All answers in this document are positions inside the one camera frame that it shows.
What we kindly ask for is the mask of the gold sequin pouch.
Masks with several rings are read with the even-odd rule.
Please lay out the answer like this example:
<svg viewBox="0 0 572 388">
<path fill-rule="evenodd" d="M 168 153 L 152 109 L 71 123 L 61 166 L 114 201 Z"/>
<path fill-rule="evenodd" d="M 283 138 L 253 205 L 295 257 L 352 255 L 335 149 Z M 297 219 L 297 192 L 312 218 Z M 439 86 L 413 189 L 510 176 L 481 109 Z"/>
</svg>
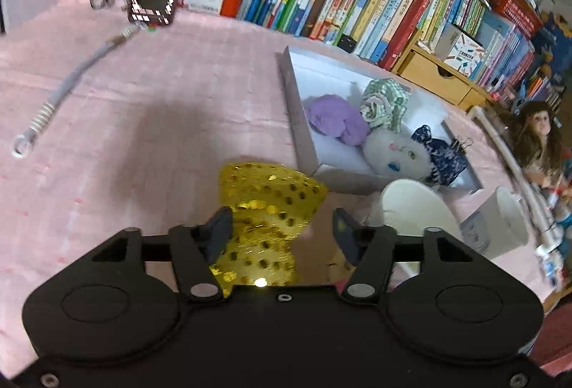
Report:
<svg viewBox="0 0 572 388">
<path fill-rule="evenodd" d="M 274 163 L 229 163 L 218 176 L 219 199 L 233 211 L 231 239 L 210 271 L 224 297 L 236 286 L 290 286 L 297 281 L 292 243 L 310 224 L 328 187 Z"/>
</svg>

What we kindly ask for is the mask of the blue floral fabric pouch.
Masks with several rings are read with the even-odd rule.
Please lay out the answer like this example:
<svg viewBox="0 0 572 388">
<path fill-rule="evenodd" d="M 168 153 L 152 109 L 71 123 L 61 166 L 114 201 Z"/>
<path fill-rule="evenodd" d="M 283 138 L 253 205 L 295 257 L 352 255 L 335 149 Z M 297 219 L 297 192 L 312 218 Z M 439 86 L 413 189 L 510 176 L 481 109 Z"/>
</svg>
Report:
<svg viewBox="0 0 572 388">
<path fill-rule="evenodd" d="M 413 132 L 412 139 L 429 153 L 432 172 L 426 180 L 433 185 L 448 187 L 469 165 L 463 143 L 458 138 L 450 143 L 434 138 L 430 127 L 424 124 Z"/>
</svg>

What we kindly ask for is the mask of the purple plush ball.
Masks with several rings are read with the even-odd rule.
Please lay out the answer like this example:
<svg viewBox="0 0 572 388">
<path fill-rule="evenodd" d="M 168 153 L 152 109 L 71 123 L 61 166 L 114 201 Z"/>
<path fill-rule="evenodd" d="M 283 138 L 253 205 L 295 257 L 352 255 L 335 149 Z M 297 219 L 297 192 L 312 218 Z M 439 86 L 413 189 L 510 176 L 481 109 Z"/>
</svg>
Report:
<svg viewBox="0 0 572 388">
<path fill-rule="evenodd" d="M 316 97 L 305 106 L 305 115 L 315 131 L 336 138 L 346 146 L 360 146 L 369 135 L 369 124 L 360 111 L 336 94 Z"/>
</svg>

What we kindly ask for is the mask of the green striped cloth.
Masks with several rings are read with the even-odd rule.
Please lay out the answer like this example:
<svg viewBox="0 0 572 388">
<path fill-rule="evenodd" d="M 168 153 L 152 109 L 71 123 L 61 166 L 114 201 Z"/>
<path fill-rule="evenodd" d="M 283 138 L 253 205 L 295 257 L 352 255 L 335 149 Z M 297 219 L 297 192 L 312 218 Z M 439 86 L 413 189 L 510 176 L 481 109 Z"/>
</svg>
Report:
<svg viewBox="0 0 572 388">
<path fill-rule="evenodd" d="M 365 87 L 360 113 L 372 131 L 384 128 L 399 133 L 410 96 L 393 78 L 372 80 Z"/>
</svg>

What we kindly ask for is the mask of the left doodled paper cup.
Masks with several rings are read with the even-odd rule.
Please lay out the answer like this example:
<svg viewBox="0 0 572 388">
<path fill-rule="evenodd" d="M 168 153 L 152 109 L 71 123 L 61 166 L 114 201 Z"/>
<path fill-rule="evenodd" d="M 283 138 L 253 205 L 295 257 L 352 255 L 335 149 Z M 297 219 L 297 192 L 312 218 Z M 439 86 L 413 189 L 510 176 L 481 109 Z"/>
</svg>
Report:
<svg viewBox="0 0 572 388">
<path fill-rule="evenodd" d="M 399 179 L 386 185 L 371 202 L 367 226 L 387 225 L 399 235 L 422 237 L 428 227 L 460 238 L 459 222 L 441 196 L 420 182 Z"/>
</svg>

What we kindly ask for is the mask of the doodled paper cup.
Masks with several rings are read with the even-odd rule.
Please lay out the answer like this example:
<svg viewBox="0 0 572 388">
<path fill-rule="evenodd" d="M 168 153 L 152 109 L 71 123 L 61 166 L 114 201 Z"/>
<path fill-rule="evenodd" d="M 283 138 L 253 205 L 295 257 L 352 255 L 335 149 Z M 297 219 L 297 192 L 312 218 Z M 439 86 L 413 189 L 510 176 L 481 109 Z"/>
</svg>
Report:
<svg viewBox="0 0 572 388">
<path fill-rule="evenodd" d="M 461 225 L 463 243 L 493 260 L 528 242 L 522 198 L 507 187 L 495 192 Z"/>
<path fill-rule="evenodd" d="M 441 196 L 420 182 L 399 179 L 386 185 L 371 202 L 367 226 L 387 225 L 399 235 L 422 237 L 428 227 L 460 238 L 459 222 Z"/>
</svg>

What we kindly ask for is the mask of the white shallow cardboard box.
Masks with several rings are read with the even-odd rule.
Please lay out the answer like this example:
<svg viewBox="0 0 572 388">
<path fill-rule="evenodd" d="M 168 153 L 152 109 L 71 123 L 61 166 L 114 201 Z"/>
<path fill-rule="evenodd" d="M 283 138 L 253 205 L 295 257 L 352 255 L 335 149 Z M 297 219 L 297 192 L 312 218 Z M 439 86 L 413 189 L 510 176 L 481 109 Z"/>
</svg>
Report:
<svg viewBox="0 0 572 388">
<path fill-rule="evenodd" d="M 298 167 L 339 193 L 396 179 L 473 193 L 482 185 L 432 94 L 289 46 L 280 62 Z"/>
</svg>

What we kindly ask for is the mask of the white plush toy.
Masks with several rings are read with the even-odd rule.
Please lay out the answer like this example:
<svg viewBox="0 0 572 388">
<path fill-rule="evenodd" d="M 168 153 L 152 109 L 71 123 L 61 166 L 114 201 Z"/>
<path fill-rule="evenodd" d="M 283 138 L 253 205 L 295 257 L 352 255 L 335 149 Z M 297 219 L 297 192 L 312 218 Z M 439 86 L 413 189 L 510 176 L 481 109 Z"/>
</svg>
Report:
<svg viewBox="0 0 572 388">
<path fill-rule="evenodd" d="M 362 144 L 366 162 L 387 179 L 426 180 L 432 173 L 432 161 L 424 145 L 411 137 L 376 128 Z"/>
</svg>

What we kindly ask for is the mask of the right doodled paper cup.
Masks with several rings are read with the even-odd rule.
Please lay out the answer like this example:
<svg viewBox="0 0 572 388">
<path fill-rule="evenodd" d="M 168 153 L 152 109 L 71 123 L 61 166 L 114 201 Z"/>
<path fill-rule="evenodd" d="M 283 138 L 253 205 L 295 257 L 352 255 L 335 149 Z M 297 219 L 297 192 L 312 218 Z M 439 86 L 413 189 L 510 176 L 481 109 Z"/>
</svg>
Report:
<svg viewBox="0 0 572 388">
<path fill-rule="evenodd" d="M 528 242 L 522 198 L 507 187 L 495 192 L 461 225 L 463 243 L 493 260 Z"/>
</svg>

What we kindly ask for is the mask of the wooden drawer organizer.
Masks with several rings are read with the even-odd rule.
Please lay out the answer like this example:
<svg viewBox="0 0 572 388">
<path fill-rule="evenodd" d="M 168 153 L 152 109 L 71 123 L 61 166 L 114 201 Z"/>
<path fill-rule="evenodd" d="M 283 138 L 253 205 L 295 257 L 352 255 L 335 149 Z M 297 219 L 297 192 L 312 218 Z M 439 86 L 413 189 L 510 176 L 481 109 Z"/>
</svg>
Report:
<svg viewBox="0 0 572 388">
<path fill-rule="evenodd" d="M 420 35 L 420 31 L 415 31 L 412 35 L 392 68 L 393 74 L 435 94 L 464 112 L 468 112 L 473 106 L 483 107 L 493 103 L 481 87 L 421 48 L 418 45 Z"/>
</svg>

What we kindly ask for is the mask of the brown haired doll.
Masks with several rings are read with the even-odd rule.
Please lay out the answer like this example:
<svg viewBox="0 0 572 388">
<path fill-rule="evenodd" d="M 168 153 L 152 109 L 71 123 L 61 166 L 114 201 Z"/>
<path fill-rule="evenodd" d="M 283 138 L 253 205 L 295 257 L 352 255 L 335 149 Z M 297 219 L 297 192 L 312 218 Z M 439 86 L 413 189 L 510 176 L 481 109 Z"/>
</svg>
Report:
<svg viewBox="0 0 572 388">
<path fill-rule="evenodd" d="M 564 176 L 562 144 L 553 124 L 550 106 L 543 101 L 525 102 L 519 113 L 505 113 L 513 156 L 531 184 L 543 190 L 555 190 L 562 197 L 571 196 L 571 184 Z"/>
</svg>

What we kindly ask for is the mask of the white patterned box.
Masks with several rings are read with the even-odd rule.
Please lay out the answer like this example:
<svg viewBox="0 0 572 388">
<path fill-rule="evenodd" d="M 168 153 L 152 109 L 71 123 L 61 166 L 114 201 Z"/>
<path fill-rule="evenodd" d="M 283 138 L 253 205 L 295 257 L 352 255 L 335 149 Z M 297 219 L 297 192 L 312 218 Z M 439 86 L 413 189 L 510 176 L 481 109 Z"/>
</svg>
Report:
<svg viewBox="0 0 572 388">
<path fill-rule="evenodd" d="M 433 55 L 469 79 L 474 78 L 486 49 L 455 25 L 445 27 Z"/>
</svg>

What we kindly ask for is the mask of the blue and pink books group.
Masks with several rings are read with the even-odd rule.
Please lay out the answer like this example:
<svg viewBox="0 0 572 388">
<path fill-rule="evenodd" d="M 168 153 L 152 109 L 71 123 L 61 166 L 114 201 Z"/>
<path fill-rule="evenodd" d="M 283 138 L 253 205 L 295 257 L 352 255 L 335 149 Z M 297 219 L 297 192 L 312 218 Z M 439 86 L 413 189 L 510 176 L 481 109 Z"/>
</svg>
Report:
<svg viewBox="0 0 572 388">
<path fill-rule="evenodd" d="M 491 10 L 485 12 L 476 40 L 485 53 L 469 79 L 489 94 L 498 92 L 533 50 L 518 24 Z"/>
</svg>

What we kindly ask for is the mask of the leaning green books group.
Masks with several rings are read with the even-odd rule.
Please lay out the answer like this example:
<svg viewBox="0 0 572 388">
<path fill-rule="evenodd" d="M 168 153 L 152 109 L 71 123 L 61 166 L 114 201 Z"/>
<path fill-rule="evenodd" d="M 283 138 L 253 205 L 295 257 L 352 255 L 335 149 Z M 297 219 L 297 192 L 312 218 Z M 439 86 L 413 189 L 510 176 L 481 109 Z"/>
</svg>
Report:
<svg viewBox="0 0 572 388">
<path fill-rule="evenodd" d="M 488 10 L 490 4 L 487 0 L 432 0 L 428 13 L 421 22 L 417 44 L 433 54 L 449 25 L 475 38 Z"/>
</svg>

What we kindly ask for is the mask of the blue cardboard box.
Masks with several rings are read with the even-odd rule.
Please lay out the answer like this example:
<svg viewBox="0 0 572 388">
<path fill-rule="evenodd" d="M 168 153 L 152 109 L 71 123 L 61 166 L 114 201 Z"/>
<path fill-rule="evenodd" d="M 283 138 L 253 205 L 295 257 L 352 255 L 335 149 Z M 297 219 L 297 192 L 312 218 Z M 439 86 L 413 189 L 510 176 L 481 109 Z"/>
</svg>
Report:
<svg viewBox="0 0 572 388">
<path fill-rule="evenodd" d="M 571 67 L 571 24 L 560 14 L 541 12 L 542 28 L 532 38 L 537 53 L 542 56 L 540 69 L 550 78 L 563 74 Z"/>
</svg>

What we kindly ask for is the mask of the red basket on books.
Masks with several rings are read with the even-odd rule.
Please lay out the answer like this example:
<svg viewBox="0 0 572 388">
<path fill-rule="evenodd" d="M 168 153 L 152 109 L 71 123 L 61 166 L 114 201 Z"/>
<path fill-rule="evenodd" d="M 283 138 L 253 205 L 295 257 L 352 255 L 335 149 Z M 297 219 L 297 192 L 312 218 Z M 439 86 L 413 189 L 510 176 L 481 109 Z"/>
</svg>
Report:
<svg viewBox="0 0 572 388">
<path fill-rule="evenodd" d="M 492 11 L 513 22 L 527 39 L 542 27 L 540 16 L 527 0 L 488 0 Z"/>
</svg>

